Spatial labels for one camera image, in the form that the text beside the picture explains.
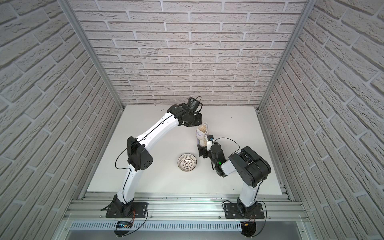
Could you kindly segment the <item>clear oats bag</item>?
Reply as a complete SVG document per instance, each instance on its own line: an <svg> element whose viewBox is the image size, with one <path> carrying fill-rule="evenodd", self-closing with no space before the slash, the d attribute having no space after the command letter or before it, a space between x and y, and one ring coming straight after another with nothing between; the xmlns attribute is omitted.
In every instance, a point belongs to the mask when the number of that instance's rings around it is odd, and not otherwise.
<svg viewBox="0 0 384 240"><path fill-rule="evenodd" d="M198 141L198 145L201 147L207 146L206 136L208 134L209 125L208 123L203 122L196 129L196 137Z"/></svg>

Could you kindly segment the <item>patterned ceramic breakfast bowl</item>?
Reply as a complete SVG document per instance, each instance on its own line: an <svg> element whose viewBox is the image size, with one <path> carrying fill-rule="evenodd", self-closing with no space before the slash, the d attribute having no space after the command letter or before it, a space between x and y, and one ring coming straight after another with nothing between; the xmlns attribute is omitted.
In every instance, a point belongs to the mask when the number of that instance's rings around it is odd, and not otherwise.
<svg viewBox="0 0 384 240"><path fill-rule="evenodd" d="M178 158L177 164L181 171L190 172L197 166L197 159L194 155L185 153Z"/></svg>

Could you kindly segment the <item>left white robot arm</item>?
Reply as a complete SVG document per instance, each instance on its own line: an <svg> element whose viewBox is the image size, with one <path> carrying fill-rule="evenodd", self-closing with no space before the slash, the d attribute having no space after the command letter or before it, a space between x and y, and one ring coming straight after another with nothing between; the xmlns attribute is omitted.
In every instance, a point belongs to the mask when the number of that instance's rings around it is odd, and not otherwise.
<svg viewBox="0 0 384 240"><path fill-rule="evenodd" d="M112 200L112 206L122 216L127 216L131 210L136 187L143 170L153 163L150 150L158 140L177 126L197 127L202 123L203 104L201 97L190 97L186 103L174 104L167 109L164 116L151 128L138 137L127 139L128 166L123 184Z"/></svg>

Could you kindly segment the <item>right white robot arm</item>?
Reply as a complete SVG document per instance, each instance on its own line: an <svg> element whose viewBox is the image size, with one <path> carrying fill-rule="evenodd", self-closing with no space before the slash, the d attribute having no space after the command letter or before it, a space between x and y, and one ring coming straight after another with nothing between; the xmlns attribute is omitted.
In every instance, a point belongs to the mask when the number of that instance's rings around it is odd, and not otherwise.
<svg viewBox="0 0 384 240"><path fill-rule="evenodd" d="M211 160L213 169L220 177L227 177L233 172L238 173L243 181L243 188L237 199L238 211L245 216L256 208L259 187L272 172L269 163L257 154L252 148L246 146L231 154L228 158L220 144L212 146L198 146L199 156Z"/></svg>

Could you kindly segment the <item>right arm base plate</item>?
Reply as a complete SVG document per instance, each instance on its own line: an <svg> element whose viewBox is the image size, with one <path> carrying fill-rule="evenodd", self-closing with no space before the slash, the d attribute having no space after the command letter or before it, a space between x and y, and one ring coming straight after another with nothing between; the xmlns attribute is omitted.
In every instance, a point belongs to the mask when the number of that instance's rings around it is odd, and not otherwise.
<svg viewBox="0 0 384 240"><path fill-rule="evenodd" d="M241 204L226 202L223 203L223 209L226 219L261 220L265 218L265 211L261 203L246 208Z"/></svg>

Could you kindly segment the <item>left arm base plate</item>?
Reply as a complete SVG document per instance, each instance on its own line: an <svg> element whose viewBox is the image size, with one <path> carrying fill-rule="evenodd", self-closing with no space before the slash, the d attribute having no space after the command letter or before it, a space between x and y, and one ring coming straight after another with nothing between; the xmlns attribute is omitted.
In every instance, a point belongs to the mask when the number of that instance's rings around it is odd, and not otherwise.
<svg viewBox="0 0 384 240"><path fill-rule="evenodd" d="M102 209L107 211L106 218L114 219L132 219L133 217L138 219L144 219L146 217L148 203L131 203L126 205L119 205L110 203L108 206Z"/></svg>

